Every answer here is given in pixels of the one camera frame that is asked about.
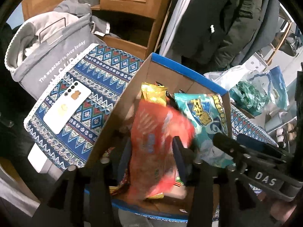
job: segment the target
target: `teal snack bag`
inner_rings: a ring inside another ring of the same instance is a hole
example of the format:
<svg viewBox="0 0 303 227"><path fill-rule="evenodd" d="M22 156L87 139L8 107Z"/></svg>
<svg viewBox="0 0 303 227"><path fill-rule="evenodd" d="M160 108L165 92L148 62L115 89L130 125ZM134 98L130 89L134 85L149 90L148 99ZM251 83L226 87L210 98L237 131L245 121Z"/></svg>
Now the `teal snack bag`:
<svg viewBox="0 0 303 227"><path fill-rule="evenodd" d="M221 96L175 93L175 101L194 126L197 159L221 168L233 164L232 157L212 143L217 132L228 134Z"/></svg>

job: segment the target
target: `red snack bag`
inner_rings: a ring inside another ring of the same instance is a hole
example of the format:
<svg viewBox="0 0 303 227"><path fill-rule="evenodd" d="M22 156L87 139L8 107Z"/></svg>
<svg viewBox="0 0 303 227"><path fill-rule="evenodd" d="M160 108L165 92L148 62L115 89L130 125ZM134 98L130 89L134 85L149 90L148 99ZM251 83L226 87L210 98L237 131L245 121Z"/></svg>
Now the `red snack bag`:
<svg viewBox="0 0 303 227"><path fill-rule="evenodd" d="M174 136L188 147L194 136L191 122L173 108L141 100L131 130L129 199L171 190L177 171L172 152Z"/></svg>

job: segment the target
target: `cardboard box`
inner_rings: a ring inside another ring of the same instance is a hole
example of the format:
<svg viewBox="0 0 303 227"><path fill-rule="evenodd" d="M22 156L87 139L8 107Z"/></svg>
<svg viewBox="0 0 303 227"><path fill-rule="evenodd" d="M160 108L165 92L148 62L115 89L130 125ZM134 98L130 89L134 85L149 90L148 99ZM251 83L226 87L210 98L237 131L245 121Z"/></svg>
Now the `cardboard box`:
<svg viewBox="0 0 303 227"><path fill-rule="evenodd" d="M231 107L228 91L197 72L152 53L129 82L119 101L114 106L94 145L86 166L92 166L108 148L114 146L112 141L113 131L119 129L123 121L135 113L135 102L141 96L141 83L154 83L156 81L167 87L169 93L175 93L181 89L190 94L220 94L226 114L228 135L231 137ZM116 199L113 199L113 204L124 210L131 210L137 213L153 213L150 216L172 216L173 219L186 220L188 216L186 212L190 210L193 196L193 189L187 190L188 194L184 200L164 197L158 200L138 202L136 206L133 206L127 203L125 195L117 195L115 196ZM218 186L214 186L214 193L215 211L219 202Z"/></svg>

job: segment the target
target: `jacket sleeve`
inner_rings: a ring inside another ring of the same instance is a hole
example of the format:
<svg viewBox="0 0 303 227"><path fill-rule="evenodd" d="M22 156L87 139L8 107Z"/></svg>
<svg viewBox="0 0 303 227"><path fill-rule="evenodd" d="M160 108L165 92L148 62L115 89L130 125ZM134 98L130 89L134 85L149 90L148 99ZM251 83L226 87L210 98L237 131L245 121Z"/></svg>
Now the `jacket sleeve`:
<svg viewBox="0 0 303 227"><path fill-rule="evenodd" d="M207 71L224 68L250 42L261 12L262 0L242 0L238 15L224 40L215 51Z"/></svg>

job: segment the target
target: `smartphone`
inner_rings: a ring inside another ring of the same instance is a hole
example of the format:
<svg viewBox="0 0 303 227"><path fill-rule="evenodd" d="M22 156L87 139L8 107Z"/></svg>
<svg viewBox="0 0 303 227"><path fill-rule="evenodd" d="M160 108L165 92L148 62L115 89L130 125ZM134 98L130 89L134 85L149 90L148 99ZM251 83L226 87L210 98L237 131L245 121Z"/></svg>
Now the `smartphone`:
<svg viewBox="0 0 303 227"><path fill-rule="evenodd" d="M59 134L90 94L89 88L78 81L73 82L44 115L43 121L55 134Z"/></svg>

